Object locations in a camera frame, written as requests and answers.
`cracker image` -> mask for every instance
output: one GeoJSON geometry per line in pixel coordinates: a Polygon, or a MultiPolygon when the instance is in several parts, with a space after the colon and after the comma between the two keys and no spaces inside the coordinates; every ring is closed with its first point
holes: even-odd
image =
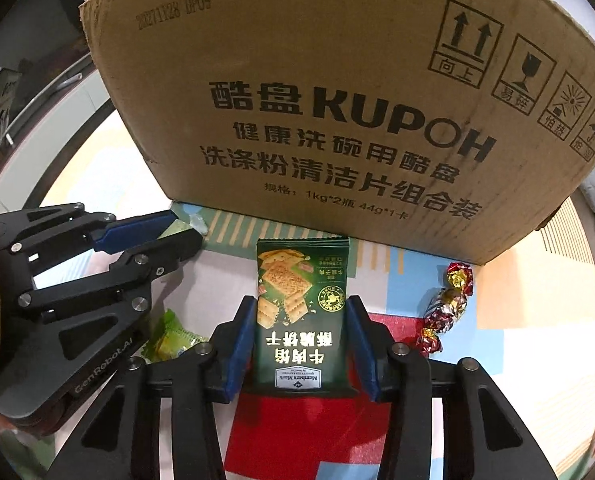
{"type": "Polygon", "coordinates": [[[261,312],[267,317],[270,317],[272,320],[275,320],[279,311],[280,308],[275,303],[271,303],[271,301],[265,300],[264,298],[258,299],[258,312],[261,312]]]}
{"type": "Polygon", "coordinates": [[[260,325],[264,328],[272,328],[273,325],[275,324],[274,319],[271,319],[269,316],[267,316],[260,310],[258,310],[257,322],[258,322],[258,325],[260,325]]]}
{"type": "Polygon", "coordinates": [[[287,296],[284,298],[284,310],[291,310],[296,303],[299,303],[302,300],[304,300],[304,294],[300,291],[287,296]]]}
{"type": "Polygon", "coordinates": [[[275,262],[284,262],[287,267],[292,267],[296,263],[301,262],[304,260],[304,254],[299,253],[297,251],[287,250],[287,251],[269,251],[273,252],[263,258],[264,254],[260,255],[262,259],[262,264],[260,265],[260,269],[268,270],[275,262]]]}
{"type": "Polygon", "coordinates": [[[284,296],[291,296],[296,292],[302,295],[311,288],[311,283],[302,276],[292,272],[286,262],[275,262],[262,275],[262,279],[273,286],[284,296]]]}
{"type": "Polygon", "coordinates": [[[286,307],[284,309],[287,313],[287,317],[289,317],[290,323],[295,323],[298,319],[301,319],[305,314],[308,313],[308,307],[306,306],[306,301],[302,299],[299,303],[294,303],[290,310],[287,310],[286,307]]]}

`green candy wrapper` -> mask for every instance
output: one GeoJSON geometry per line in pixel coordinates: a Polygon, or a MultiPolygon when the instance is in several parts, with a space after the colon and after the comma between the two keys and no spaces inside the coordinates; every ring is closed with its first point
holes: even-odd
{"type": "Polygon", "coordinates": [[[153,335],[142,349],[142,357],[151,362],[168,361],[179,357],[184,351],[208,337],[185,330],[174,311],[168,309],[158,320],[153,335]]]}

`wrapped candy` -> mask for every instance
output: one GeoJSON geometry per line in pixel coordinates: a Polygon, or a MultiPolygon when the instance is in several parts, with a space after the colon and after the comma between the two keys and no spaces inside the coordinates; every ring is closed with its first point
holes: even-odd
{"type": "Polygon", "coordinates": [[[453,262],[447,269],[447,280],[453,288],[467,296],[473,295],[473,271],[466,264],[453,262]]]}
{"type": "Polygon", "coordinates": [[[466,299],[473,295],[473,271],[467,264],[454,262],[447,269],[447,282],[433,298],[424,314],[424,326],[417,338],[417,347],[423,352],[442,352],[437,334],[447,333],[466,310],[466,299]]]}
{"type": "Polygon", "coordinates": [[[142,357],[151,362],[168,361],[182,355],[195,344],[209,338],[185,330],[174,311],[167,311],[158,320],[151,339],[142,349],[142,357]]]}

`green snack bag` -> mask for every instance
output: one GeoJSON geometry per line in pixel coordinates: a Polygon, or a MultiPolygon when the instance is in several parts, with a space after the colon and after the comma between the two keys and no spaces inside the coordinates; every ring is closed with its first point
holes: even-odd
{"type": "Polygon", "coordinates": [[[352,396],[344,301],[349,239],[261,239],[254,361],[247,389],[352,396]]]}
{"type": "Polygon", "coordinates": [[[167,311],[158,320],[153,335],[142,349],[142,357],[152,362],[167,361],[179,357],[201,341],[209,338],[185,330],[174,311],[167,311]]]}

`red gold candy wrapper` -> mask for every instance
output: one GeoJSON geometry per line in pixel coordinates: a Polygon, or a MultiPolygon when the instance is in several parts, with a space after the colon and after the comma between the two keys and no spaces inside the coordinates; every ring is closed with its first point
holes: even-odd
{"type": "Polygon", "coordinates": [[[440,334],[447,333],[465,310],[466,296],[456,288],[445,288],[426,309],[424,326],[440,334]]]}
{"type": "Polygon", "coordinates": [[[447,280],[457,290],[461,290],[467,296],[473,295],[473,271],[466,264],[453,262],[447,269],[447,280]]]}
{"type": "Polygon", "coordinates": [[[434,330],[423,328],[417,338],[417,348],[427,354],[433,354],[433,352],[442,352],[442,343],[434,330]]]}
{"type": "Polygon", "coordinates": [[[424,313],[424,327],[417,338],[417,348],[432,354],[442,352],[438,334],[447,333],[466,311],[467,296],[473,295],[471,267],[454,262],[447,269],[449,288],[443,288],[433,298],[424,313]]]}

